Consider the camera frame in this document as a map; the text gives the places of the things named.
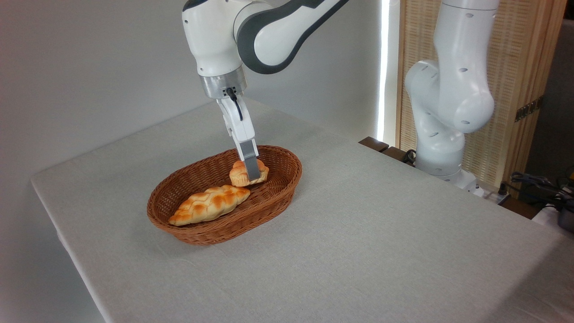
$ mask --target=bread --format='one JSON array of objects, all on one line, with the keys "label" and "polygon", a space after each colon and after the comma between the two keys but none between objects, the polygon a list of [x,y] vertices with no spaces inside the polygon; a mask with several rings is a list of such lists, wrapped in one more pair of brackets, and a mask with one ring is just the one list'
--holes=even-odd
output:
[{"label": "bread", "polygon": [[231,184],[233,186],[243,187],[251,184],[261,183],[264,180],[267,180],[269,167],[265,166],[259,159],[257,160],[257,166],[259,167],[259,173],[261,174],[261,177],[256,180],[249,180],[249,176],[247,176],[247,169],[245,168],[245,163],[241,160],[236,161],[233,164],[233,168],[229,172]]},{"label": "bread", "polygon": [[249,197],[251,191],[242,187],[223,185],[195,193],[183,202],[169,223],[182,226],[190,223],[215,220],[235,209]]}]

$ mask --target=wicker basket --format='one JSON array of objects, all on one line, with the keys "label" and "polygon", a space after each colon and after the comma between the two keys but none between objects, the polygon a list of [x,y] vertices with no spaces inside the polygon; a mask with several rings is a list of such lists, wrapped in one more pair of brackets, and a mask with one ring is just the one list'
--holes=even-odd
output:
[{"label": "wicker basket", "polygon": [[169,217],[191,194],[231,184],[229,170],[239,159],[231,149],[186,166],[164,179],[153,190],[148,201],[148,217],[158,228],[179,240],[196,245],[222,243],[263,224],[283,212],[293,199],[301,178],[301,162],[287,149],[258,146],[259,159],[269,167],[267,181],[248,186],[251,195],[216,220],[173,226]]}]

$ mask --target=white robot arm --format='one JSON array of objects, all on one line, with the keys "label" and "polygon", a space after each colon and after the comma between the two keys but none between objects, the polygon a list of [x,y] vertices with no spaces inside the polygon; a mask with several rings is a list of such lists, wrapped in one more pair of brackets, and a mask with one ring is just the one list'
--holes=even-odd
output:
[{"label": "white robot arm", "polygon": [[287,67],[307,37],[348,0],[189,0],[182,20],[205,94],[219,104],[250,180],[259,178],[255,131],[242,99],[243,63],[272,74]]},{"label": "white robot arm", "polygon": [[486,54],[499,0],[443,0],[435,29],[439,61],[407,73],[417,129],[416,167],[477,195],[476,177],[461,168],[464,134],[492,116]]}]

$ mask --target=table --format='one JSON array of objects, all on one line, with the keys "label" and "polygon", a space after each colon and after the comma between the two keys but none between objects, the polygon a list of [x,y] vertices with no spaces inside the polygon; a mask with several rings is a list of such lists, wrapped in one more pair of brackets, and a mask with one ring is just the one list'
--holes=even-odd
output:
[{"label": "table", "polygon": [[574,243],[511,211],[247,99],[258,144],[304,173],[292,204],[193,246],[146,216],[173,171],[233,148],[210,103],[36,174],[108,322],[574,320]]}]

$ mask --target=pastry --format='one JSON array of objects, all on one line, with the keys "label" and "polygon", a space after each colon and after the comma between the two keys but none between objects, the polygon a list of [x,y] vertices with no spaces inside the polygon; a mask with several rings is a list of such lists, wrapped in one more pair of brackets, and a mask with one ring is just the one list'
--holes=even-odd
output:
[{"label": "pastry", "polygon": [[249,177],[247,176],[247,169],[245,168],[245,163],[243,163],[241,160],[236,161],[233,164],[233,168],[229,172],[231,184],[233,186],[243,187],[251,184],[261,183],[264,180],[267,180],[269,167],[265,166],[259,159],[257,160],[257,166],[259,167],[259,173],[261,174],[261,177],[255,180],[249,180]]},{"label": "pastry", "polygon": [[223,185],[195,193],[183,202],[169,223],[182,226],[190,223],[215,220],[235,209],[249,197],[251,191],[242,187]]}]

